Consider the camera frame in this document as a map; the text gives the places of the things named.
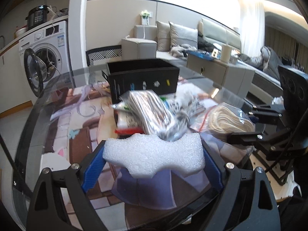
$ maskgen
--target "screw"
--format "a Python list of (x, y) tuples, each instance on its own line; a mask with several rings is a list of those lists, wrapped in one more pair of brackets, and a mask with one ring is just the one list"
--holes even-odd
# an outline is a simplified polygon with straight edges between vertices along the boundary
[(48, 168), (48, 167), (44, 168), (44, 169), (42, 170), (42, 172), (43, 172), (44, 174), (48, 174), (48, 173), (49, 173), (49, 168)]
[(261, 167), (256, 167), (256, 170), (258, 173), (262, 174), (264, 172), (264, 169)]
[(72, 169), (78, 169), (80, 166), (78, 163), (73, 163), (71, 167)]
[(228, 163), (226, 164), (226, 167), (229, 168), (229, 169), (234, 169), (234, 164), (231, 163), (231, 162), (228, 162)]

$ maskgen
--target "white washing machine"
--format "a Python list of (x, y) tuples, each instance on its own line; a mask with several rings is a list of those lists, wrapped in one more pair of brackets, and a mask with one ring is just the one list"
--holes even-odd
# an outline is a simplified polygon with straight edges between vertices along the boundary
[[(22, 38), (18, 44), (21, 66), (29, 83), (31, 100), (35, 103), (42, 89), (51, 79), (71, 70), (67, 22), (60, 21), (41, 28)], [(67, 77), (67, 82), (70, 82), (70, 75)]]

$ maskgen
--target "gray pillow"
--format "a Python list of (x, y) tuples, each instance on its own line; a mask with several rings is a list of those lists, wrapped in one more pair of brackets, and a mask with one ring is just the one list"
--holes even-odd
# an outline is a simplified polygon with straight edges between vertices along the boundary
[(170, 36), (171, 47), (189, 44), (195, 48), (198, 48), (198, 30), (188, 27), (184, 27), (178, 24), (169, 22), (170, 24)]
[(170, 50), (170, 25), (165, 22), (156, 21), (157, 26), (157, 50)]

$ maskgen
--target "glass tabletop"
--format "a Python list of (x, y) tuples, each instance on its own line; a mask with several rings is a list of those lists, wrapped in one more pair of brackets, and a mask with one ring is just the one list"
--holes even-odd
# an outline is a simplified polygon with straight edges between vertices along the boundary
[[(178, 65), (179, 76), (195, 89), (208, 93), (217, 103), (242, 108), (244, 100), (208, 78)], [(50, 80), (44, 94), (34, 105), (17, 147), (15, 163), (26, 184), (33, 190), (41, 170), (53, 171), (79, 163), (95, 150), (101, 140), (117, 138), (116, 122), (108, 83), (102, 76), (106, 65), (90, 66)], [(17, 215), (26, 225), (30, 198), (13, 174), (13, 202)], [(80, 227), (66, 189), (64, 203), (71, 223)], [(131, 230), (168, 218), (182, 210), (186, 216), (208, 204), (218, 192), (205, 172), (182, 177), (176, 171), (163, 170), (152, 179), (134, 179), (128, 170), (110, 163), (98, 182), (86, 194), (108, 230)]]

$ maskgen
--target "striped pattern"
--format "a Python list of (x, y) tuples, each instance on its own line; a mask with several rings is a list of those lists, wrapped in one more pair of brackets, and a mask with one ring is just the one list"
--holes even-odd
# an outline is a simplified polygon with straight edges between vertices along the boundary
[(114, 58), (118, 56), (122, 56), (122, 49), (102, 50), (102, 51), (92, 52), (88, 54), (88, 57), (90, 60), (90, 66), (92, 66), (93, 62), (96, 60)]

